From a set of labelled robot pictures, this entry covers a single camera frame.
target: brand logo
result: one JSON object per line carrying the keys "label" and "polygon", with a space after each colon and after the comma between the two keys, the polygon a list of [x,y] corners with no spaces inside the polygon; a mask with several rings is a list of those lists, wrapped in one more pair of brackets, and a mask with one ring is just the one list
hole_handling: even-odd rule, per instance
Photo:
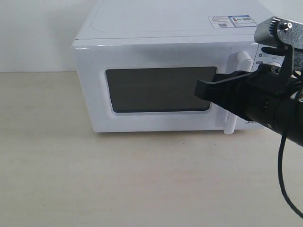
{"label": "brand logo", "polygon": [[255,121],[245,121],[246,124],[253,124],[253,123],[257,123]]}

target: white wall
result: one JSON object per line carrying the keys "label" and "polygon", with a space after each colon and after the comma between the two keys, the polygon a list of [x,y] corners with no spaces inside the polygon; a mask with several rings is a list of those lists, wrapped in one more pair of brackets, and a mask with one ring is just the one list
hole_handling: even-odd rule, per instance
{"label": "white wall", "polygon": [[[96,0],[0,0],[0,71],[75,71],[70,45]],[[260,0],[303,22],[302,0]]]}

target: control panel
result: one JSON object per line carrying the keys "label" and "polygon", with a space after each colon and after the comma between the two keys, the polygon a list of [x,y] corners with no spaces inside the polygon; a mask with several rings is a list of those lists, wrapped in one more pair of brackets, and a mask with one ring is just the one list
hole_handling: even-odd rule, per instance
{"label": "control panel", "polygon": [[281,67],[284,57],[264,53],[262,52],[262,47],[266,46],[259,44],[252,71],[256,71],[260,64],[269,64]]}

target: beige tabletop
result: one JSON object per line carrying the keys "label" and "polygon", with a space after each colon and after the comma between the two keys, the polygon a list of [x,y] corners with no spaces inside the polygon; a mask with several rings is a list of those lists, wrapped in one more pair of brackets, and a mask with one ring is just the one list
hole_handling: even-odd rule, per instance
{"label": "beige tabletop", "polygon": [[[76,73],[0,74],[0,226],[302,226],[269,130],[93,133]],[[303,209],[303,148],[285,148]]]}

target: microwave top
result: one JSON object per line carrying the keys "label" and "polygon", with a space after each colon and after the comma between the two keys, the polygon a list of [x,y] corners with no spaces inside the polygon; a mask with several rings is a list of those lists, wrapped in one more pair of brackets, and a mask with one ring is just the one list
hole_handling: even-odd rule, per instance
{"label": "microwave top", "polygon": [[76,40],[253,35],[258,0],[99,0]]}

